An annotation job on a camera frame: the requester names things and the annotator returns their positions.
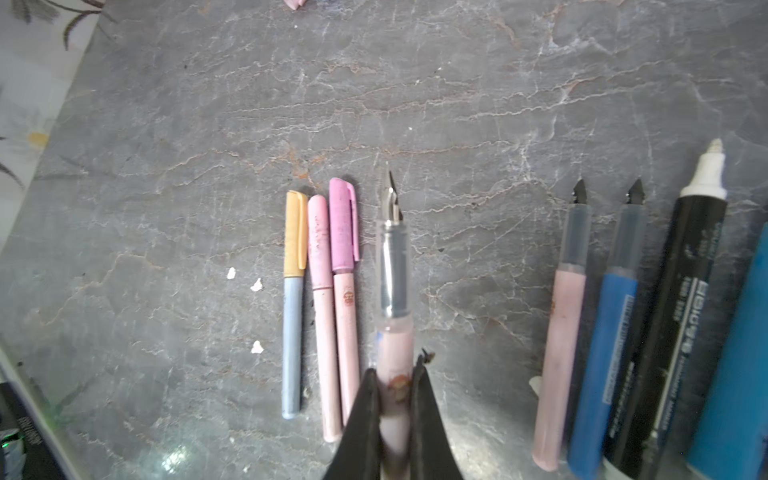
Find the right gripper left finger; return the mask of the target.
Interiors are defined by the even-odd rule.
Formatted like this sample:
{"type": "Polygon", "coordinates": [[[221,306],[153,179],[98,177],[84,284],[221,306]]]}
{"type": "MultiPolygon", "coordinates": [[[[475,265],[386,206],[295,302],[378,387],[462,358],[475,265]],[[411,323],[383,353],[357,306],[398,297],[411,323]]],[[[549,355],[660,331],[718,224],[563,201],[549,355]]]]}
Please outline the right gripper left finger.
{"type": "Polygon", "coordinates": [[[324,480],[379,480],[381,401],[374,368],[362,377],[346,427],[324,480]]]}

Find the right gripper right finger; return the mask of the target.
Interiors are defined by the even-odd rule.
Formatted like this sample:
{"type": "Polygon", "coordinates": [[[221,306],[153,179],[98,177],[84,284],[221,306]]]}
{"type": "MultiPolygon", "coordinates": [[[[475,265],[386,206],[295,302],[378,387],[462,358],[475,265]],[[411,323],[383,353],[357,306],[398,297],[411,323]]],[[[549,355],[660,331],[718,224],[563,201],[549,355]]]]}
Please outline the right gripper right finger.
{"type": "Polygon", "coordinates": [[[434,353],[423,349],[413,369],[410,400],[410,478],[462,480],[452,454],[427,365],[434,353]]]}

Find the green capped pastel pen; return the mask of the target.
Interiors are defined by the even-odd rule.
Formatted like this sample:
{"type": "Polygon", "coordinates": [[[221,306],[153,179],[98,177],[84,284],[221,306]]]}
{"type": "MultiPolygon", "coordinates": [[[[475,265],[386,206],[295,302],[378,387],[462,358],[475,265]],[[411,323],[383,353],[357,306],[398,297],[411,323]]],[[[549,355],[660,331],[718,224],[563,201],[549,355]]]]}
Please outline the green capped pastel pen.
{"type": "Polygon", "coordinates": [[[414,363],[410,233],[391,169],[385,167],[376,225],[376,376],[380,394],[384,479],[408,473],[410,396],[414,363]]]}

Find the pale pink pen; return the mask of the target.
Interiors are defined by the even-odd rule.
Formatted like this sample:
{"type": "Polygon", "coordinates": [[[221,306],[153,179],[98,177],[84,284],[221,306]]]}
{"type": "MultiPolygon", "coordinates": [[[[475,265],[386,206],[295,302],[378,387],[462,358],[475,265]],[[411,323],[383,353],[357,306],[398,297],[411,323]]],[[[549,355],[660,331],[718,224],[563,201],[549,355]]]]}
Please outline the pale pink pen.
{"type": "Polygon", "coordinates": [[[558,469],[575,350],[586,288],[591,208],[585,182],[573,189],[555,271],[532,458],[544,471],[558,469]]]}

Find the purple capped pastel pen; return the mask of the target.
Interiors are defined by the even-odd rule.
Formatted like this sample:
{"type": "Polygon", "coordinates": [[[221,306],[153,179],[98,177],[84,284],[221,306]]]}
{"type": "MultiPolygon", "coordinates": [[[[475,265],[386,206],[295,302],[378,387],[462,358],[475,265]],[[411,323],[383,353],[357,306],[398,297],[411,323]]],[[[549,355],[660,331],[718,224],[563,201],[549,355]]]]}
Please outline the purple capped pastel pen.
{"type": "Polygon", "coordinates": [[[351,183],[330,180],[329,214],[342,422],[346,425],[360,385],[354,282],[360,248],[357,200],[351,183]]]}

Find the black marker white cap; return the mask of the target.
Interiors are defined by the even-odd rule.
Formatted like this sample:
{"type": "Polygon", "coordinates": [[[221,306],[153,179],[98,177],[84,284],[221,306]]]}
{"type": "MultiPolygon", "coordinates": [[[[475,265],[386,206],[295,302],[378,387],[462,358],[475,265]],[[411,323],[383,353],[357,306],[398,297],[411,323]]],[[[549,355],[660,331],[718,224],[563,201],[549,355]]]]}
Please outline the black marker white cap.
{"type": "Polygon", "coordinates": [[[608,479],[653,479],[697,336],[727,209],[725,151],[713,140],[674,205],[660,274],[606,432],[608,479]]]}

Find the light pink pastel pen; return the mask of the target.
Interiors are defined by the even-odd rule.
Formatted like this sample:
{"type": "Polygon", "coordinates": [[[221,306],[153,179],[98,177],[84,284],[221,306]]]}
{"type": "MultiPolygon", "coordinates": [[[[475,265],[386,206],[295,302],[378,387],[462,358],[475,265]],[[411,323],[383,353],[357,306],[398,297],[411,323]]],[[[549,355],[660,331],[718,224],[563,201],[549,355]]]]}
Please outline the light pink pastel pen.
{"type": "Polygon", "coordinates": [[[308,254],[317,345],[322,433],[328,443],[342,436],[342,411],[335,332],[330,222],[327,200],[314,195],[308,201],[308,254]]]}

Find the light blue highlighter pen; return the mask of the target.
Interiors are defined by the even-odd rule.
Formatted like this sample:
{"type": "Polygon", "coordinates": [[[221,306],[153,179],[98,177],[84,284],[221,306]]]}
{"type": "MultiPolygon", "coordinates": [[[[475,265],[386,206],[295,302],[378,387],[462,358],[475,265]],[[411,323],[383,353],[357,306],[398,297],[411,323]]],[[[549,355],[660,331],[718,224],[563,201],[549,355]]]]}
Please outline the light blue highlighter pen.
{"type": "Polygon", "coordinates": [[[767,230],[730,324],[686,465],[698,479],[756,479],[767,453],[767,230]]]}

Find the pale pink pen cap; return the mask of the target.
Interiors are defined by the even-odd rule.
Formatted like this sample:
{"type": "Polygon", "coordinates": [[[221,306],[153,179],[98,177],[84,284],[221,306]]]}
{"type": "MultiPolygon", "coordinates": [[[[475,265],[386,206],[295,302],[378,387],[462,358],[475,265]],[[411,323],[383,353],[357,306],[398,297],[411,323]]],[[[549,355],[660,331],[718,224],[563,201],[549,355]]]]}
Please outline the pale pink pen cap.
{"type": "Polygon", "coordinates": [[[291,9],[291,10],[298,10],[300,7],[304,6],[307,0],[284,0],[284,3],[291,9]]]}

